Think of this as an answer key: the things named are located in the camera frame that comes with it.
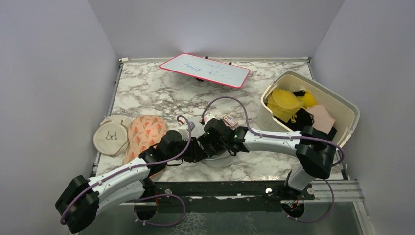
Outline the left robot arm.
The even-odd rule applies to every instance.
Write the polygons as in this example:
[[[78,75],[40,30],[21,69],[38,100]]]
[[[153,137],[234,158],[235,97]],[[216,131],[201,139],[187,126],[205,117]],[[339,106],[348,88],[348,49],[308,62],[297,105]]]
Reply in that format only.
[[[95,220],[99,209],[109,207],[109,197],[117,191],[160,172],[169,161],[198,162],[208,157],[196,137],[184,140],[178,131],[170,130],[159,143],[119,169],[89,179],[83,175],[74,177],[55,203],[60,222],[77,233]]]

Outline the white mesh laundry bag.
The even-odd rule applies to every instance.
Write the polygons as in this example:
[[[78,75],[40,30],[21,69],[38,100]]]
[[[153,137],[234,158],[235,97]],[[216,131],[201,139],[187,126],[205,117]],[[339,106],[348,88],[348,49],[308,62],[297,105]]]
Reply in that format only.
[[[200,117],[194,116],[189,119],[195,127],[192,129],[193,137],[200,137],[204,133],[204,126],[200,123]],[[234,156],[231,156],[228,152],[224,152],[221,155],[209,157],[203,159],[202,162],[212,168],[225,168],[232,164]]]

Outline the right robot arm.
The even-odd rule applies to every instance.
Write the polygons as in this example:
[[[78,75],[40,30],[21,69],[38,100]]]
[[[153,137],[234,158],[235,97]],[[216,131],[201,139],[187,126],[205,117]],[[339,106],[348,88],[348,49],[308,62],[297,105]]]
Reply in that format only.
[[[197,141],[209,157],[255,151],[296,157],[300,166],[288,174],[282,186],[288,199],[295,199],[315,179],[328,179],[336,152],[328,136],[311,126],[295,132],[261,131],[248,126],[232,129],[215,118],[205,123]]]

